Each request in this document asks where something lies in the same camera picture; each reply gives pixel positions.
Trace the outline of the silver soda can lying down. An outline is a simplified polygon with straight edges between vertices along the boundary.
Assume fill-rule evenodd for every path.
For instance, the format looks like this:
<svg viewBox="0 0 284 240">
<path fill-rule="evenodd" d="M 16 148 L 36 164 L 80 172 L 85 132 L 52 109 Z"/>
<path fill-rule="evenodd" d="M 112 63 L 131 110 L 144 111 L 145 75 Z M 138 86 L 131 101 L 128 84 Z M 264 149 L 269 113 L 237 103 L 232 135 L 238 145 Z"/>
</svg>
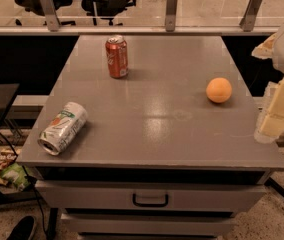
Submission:
<svg viewBox="0 0 284 240">
<path fill-rule="evenodd" d="M 87 121 L 87 111 L 78 103 L 68 102 L 40 133 L 38 144 L 50 155 L 63 152 Z"/>
</svg>

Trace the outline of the right metal railing bracket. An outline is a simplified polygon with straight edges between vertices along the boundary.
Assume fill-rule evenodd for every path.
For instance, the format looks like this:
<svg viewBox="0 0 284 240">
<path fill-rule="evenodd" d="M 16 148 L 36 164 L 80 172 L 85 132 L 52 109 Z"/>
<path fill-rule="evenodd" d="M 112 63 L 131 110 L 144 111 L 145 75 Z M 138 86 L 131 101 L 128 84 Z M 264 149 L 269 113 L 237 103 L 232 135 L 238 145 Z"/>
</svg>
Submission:
<svg viewBox="0 0 284 240">
<path fill-rule="evenodd" d="M 239 26 L 244 32 L 251 32 L 254 29 L 257 14 L 263 0 L 249 0 L 243 18 Z"/>
</svg>

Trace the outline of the metal railing bracket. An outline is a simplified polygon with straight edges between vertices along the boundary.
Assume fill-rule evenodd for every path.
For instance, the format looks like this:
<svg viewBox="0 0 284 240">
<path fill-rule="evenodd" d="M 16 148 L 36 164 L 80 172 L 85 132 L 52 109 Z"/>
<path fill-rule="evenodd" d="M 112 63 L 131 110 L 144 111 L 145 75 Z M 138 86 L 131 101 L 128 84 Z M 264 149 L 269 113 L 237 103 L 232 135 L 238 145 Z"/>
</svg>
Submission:
<svg viewBox="0 0 284 240">
<path fill-rule="evenodd" d="M 251 32 L 254 29 L 257 14 L 263 0 L 249 0 L 243 18 L 239 26 L 244 32 Z"/>
<path fill-rule="evenodd" d="M 45 20 L 49 31 L 58 31 L 60 28 L 60 21 L 56 15 L 55 5 L 53 0 L 39 0 Z"/>
<path fill-rule="evenodd" d="M 178 0 L 166 0 L 165 30 L 173 32 L 176 26 Z"/>
</svg>

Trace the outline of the orange fruit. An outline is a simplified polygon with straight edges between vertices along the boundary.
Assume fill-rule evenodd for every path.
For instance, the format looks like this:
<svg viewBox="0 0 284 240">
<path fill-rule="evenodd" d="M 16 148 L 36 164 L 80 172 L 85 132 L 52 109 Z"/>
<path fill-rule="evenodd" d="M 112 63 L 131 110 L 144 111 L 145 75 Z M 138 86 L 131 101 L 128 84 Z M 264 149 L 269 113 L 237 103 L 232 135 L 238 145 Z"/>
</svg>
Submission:
<svg viewBox="0 0 284 240">
<path fill-rule="evenodd" d="M 232 86 L 226 78 L 214 78 L 206 87 L 207 98 L 214 103 L 224 103 L 231 98 Z"/>
</svg>

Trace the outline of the upright red soda can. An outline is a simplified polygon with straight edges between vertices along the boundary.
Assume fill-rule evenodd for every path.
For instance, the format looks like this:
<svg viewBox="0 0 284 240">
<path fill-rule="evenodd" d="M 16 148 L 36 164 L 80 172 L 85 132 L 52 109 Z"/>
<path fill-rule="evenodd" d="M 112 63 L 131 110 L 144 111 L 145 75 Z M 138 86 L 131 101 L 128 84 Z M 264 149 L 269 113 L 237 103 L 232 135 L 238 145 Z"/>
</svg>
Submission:
<svg viewBox="0 0 284 240">
<path fill-rule="evenodd" d="M 113 35 L 105 43 L 109 74 L 122 78 L 128 74 L 127 43 L 123 36 Z"/>
</svg>

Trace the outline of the grey drawer cabinet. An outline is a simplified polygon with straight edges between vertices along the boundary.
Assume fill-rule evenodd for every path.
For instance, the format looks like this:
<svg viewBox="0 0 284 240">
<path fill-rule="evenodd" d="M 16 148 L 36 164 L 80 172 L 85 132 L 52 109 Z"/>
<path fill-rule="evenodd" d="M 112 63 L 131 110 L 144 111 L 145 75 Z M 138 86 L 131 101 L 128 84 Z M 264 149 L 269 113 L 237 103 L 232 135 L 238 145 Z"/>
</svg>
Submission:
<svg viewBox="0 0 284 240">
<path fill-rule="evenodd" d="M 119 238 L 216 237 L 264 194 L 284 169 L 275 144 L 254 139 L 257 106 L 218 36 L 131 36 L 129 73 L 108 73 L 104 36 L 78 39 L 19 156 L 67 228 Z M 206 87 L 226 78 L 231 98 Z M 68 102 L 87 121 L 59 155 L 38 144 Z M 169 195 L 163 208 L 132 195 Z"/>
</svg>

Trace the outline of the middle metal railing bracket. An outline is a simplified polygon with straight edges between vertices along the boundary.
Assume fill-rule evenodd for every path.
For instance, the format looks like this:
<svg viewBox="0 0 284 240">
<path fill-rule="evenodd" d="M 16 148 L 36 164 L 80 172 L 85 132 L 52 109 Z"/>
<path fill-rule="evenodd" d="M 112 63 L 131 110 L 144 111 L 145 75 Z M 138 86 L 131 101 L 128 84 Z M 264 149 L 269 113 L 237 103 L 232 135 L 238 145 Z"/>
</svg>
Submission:
<svg viewBox="0 0 284 240">
<path fill-rule="evenodd" d="M 166 0 L 165 30 L 173 32 L 176 26 L 178 0 Z"/>
</svg>

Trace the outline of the brown snack bag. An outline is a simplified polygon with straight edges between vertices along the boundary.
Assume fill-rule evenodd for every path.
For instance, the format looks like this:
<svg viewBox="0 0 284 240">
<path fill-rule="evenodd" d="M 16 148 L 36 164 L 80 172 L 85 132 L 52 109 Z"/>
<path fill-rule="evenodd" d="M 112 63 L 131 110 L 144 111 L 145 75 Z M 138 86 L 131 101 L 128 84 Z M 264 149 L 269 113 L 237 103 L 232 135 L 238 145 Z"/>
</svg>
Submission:
<svg viewBox="0 0 284 240">
<path fill-rule="evenodd" d="M 20 150 L 17 150 L 17 153 L 14 153 L 12 150 L 2 149 L 0 152 L 0 172 L 14 163 L 19 153 Z M 0 177 L 0 185 L 6 186 L 8 183 L 8 180 Z"/>
</svg>

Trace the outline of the green snack bag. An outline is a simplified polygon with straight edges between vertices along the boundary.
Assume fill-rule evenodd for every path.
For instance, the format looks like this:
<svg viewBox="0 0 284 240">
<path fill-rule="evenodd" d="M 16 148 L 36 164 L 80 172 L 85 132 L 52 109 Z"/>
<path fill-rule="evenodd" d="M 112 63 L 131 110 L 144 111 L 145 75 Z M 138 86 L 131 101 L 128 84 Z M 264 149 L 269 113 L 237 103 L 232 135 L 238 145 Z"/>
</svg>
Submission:
<svg viewBox="0 0 284 240">
<path fill-rule="evenodd" d="M 30 170 L 18 163 L 13 163 L 0 172 L 0 177 L 6 179 L 17 190 L 23 191 L 35 184 L 36 180 Z"/>
</svg>

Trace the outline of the left metal railing bracket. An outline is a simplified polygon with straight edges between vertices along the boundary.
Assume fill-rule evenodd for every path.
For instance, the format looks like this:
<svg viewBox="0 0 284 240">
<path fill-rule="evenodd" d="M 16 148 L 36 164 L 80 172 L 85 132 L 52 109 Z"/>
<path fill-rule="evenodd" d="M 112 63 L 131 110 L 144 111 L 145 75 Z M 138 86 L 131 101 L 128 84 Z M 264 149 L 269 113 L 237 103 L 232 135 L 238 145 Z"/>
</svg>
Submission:
<svg viewBox="0 0 284 240">
<path fill-rule="evenodd" d="M 60 28 L 60 21 L 56 15 L 55 5 L 53 0 L 39 0 L 45 20 L 49 31 L 58 31 Z"/>
</svg>

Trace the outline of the black shoe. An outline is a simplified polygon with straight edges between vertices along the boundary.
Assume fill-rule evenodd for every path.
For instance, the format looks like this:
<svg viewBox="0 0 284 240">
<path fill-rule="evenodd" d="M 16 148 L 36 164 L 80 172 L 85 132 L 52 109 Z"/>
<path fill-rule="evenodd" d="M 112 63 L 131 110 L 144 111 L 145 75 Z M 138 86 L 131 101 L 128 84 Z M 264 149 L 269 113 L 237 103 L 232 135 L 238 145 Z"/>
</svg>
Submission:
<svg viewBox="0 0 284 240">
<path fill-rule="evenodd" d="M 32 240 L 36 230 L 36 218 L 25 216 L 13 228 L 6 240 Z"/>
</svg>

